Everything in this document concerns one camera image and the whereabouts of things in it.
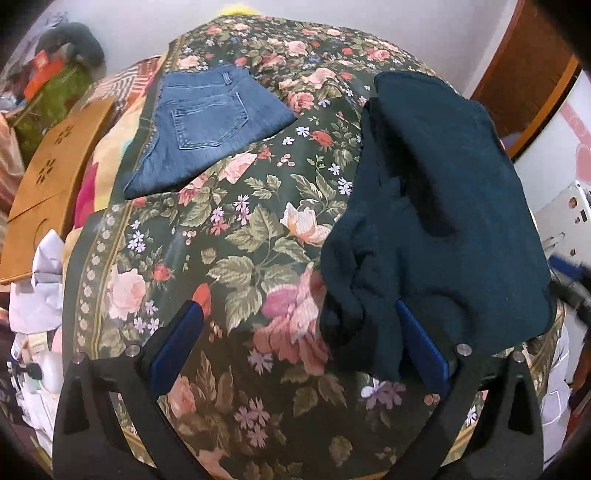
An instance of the white cloth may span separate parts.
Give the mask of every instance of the white cloth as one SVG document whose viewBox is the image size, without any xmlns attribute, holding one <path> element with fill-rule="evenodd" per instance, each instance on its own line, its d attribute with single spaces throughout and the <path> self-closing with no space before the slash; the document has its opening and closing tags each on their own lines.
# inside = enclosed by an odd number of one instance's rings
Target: white cloth
<svg viewBox="0 0 591 480">
<path fill-rule="evenodd" d="M 63 250 L 64 242 L 50 230 L 35 252 L 31 279 L 11 284 L 9 320 L 13 332 L 49 332 L 61 325 Z"/>
<path fill-rule="evenodd" d="M 548 390 L 542 398 L 540 409 L 544 436 L 544 466 L 562 447 L 569 424 L 570 388 L 565 380 L 568 365 L 569 333 L 563 325 L 548 374 Z"/>
</svg>

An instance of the striped fabric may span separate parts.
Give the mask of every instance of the striped fabric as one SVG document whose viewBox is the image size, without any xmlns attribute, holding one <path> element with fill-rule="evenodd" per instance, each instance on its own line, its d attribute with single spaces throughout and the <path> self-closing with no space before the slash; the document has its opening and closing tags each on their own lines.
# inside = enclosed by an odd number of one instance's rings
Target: striped fabric
<svg viewBox="0 0 591 480">
<path fill-rule="evenodd" d="M 25 172 L 17 136 L 0 115 L 0 252 L 8 224 L 8 214 Z"/>
<path fill-rule="evenodd" d="M 108 96 L 115 101 L 115 118 L 119 118 L 146 90 L 157 69 L 159 56 L 140 60 L 125 70 L 106 77 L 90 86 L 84 97 L 76 104 L 77 111 L 89 102 Z"/>
</svg>

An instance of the dark green sweater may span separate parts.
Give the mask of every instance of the dark green sweater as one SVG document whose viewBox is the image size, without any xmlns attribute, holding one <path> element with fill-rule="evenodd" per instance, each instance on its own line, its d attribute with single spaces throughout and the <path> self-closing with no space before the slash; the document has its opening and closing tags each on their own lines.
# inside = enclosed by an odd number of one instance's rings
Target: dark green sweater
<svg viewBox="0 0 591 480">
<path fill-rule="evenodd" d="M 320 330 L 338 366 L 399 378 L 398 299 L 485 354 L 544 333 L 550 272 L 485 108 L 420 73 L 383 72 L 375 85 L 353 193 L 320 263 Z"/>
</svg>

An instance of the jeans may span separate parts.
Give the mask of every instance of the jeans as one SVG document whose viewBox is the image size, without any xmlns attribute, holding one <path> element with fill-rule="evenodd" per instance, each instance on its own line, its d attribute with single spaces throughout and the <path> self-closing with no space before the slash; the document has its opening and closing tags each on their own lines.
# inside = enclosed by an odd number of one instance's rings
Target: jeans
<svg viewBox="0 0 591 480">
<path fill-rule="evenodd" d="M 126 199 L 178 190 L 252 142 L 296 120 L 247 69 L 168 72 L 160 82 L 155 134 L 125 186 Z"/>
</svg>

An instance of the wooden board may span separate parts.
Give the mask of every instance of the wooden board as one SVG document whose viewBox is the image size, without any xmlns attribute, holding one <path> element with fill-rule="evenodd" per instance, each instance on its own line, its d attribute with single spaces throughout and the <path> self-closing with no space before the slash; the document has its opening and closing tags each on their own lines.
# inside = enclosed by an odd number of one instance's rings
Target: wooden board
<svg viewBox="0 0 591 480">
<path fill-rule="evenodd" d="M 504 137 L 524 132 L 563 78 L 573 53 L 533 0 L 521 0 L 473 100 Z"/>
<path fill-rule="evenodd" d="M 113 97 L 92 102 L 43 137 L 22 178 L 8 217 L 0 284 L 31 276 L 37 245 L 53 229 L 65 239 L 90 153 L 103 133 Z"/>
</svg>

